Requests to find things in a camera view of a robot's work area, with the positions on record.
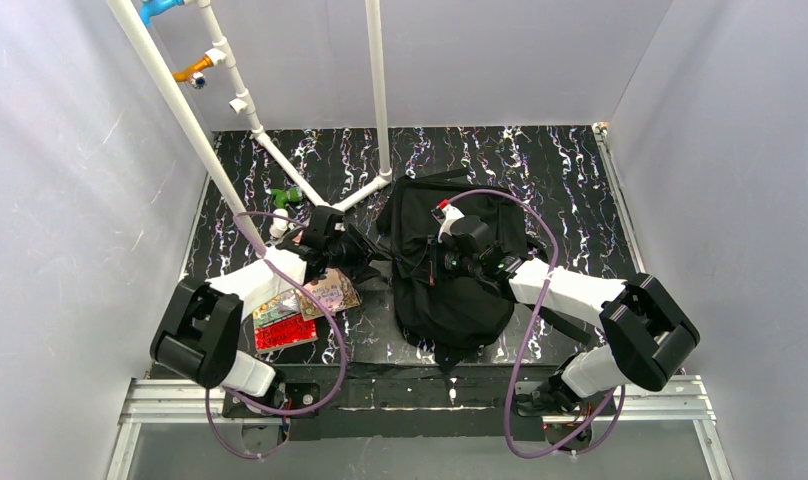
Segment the brown illustrated book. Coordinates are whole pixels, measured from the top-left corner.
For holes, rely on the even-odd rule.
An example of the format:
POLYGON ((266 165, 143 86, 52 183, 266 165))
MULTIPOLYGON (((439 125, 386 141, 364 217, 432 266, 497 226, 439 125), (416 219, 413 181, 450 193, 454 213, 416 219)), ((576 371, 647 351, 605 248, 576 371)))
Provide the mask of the brown illustrated book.
MULTIPOLYGON (((319 279, 303 286, 333 315, 360 306, 362 301, 351 280, 339 269, 327 269, 319 279)), ((297 291, 300 313, 305 321, 323 317, 323 312, 302 291, 297 291)))

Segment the black student backpack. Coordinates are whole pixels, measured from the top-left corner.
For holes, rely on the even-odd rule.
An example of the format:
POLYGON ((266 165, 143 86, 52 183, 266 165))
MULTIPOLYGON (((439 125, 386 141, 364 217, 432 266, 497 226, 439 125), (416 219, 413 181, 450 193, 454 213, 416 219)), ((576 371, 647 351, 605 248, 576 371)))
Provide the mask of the black student backpack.
POLYGON ((525 213, 504 188, 461 182, 463 169, 399 178, 377 220, 389 240, 395 319, 408 342, 432 349, 448 372, 495 343, 517 303, 466 277, 430 282, 430 237, 440 224, 431 211, 448 201, 465 215, 480 217, 507 249, 524 258, 549 260, 546 246, 526 231, 525 213))

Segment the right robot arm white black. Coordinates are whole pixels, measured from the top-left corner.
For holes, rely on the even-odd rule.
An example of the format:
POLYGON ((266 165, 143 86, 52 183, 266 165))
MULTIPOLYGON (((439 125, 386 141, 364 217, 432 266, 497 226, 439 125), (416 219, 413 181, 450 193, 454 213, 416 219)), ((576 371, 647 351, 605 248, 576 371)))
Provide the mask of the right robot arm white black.
POLYGON ((479 217, 448 201, 432 214, 440 224, 434 271, 472 278, 549 320, 568 315, 604 333, 605 345, 574 355, 546 382, 515 394, 521 412, 569 412, 629 383, 659 392, 700 342, 697 328, 652 275, 604 279, 550 268, 541 259, 512 253, 479 217))

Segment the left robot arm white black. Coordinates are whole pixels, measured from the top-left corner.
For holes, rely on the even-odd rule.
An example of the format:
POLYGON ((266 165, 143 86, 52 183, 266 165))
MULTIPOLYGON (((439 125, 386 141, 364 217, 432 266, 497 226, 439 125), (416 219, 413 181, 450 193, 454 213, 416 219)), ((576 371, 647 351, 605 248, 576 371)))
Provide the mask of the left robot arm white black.
POLYGON ((318 207, 279 241, 259 244, 254 263, 212 279, 186 276, 177 284, 151 341, 151 359, 204 388, 252 397, 272 386, 273 367, 239 348, 242 321, 275 296, 337 269, 352 279, 369 271, 374 243, 344 220, 318 207))

